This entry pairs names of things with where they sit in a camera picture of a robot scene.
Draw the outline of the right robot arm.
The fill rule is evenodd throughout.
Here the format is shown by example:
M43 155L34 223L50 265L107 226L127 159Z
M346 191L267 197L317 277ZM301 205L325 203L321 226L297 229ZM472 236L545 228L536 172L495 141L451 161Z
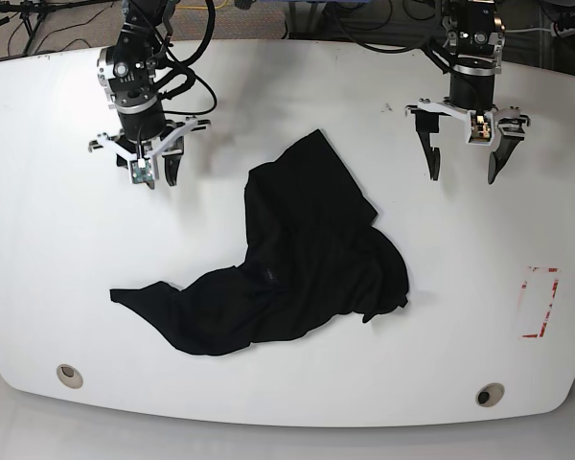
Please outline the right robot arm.
M494 103L505 27L492 1L433 1L430 6L431 27L411 47L450 76L449 93L440 102L421 99L405 110L415 117L432 180L439 177L441 152L431 137L438 133L441 118L450 117L463 124L466 143L495 147L488 168L493 183L531 124L519 107ZM131 183L149 188L160 178L175 185L185 135L210 124L205 111L185 112L182 121L175 122L173 112L163 107L199 82L192 66L208 48L216 22L215 5L209 2L199 46L179 60L170 49L175 7L174 1L126 1L119 39L103 48L97 61L99 83L121 129L116 135L98 134L88 148L110 151L117 166L127 169Z

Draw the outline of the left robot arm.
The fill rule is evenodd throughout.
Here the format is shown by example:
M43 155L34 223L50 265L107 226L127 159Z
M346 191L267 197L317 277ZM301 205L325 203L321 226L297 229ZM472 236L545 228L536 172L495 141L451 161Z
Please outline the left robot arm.
M441 9L447 33L444 45L429 39L424 54L450 76L449 93L440 102L421 99L405 108L415 117L430 179L439 178L441 152L431 145L440 132L440 119L450 117L464 126L465 142L498 146L490 154L488 182L494 183L519 143L530 118L517 106L499 109L494 103L495 77L501 73L505 26L493 1L448 1Z

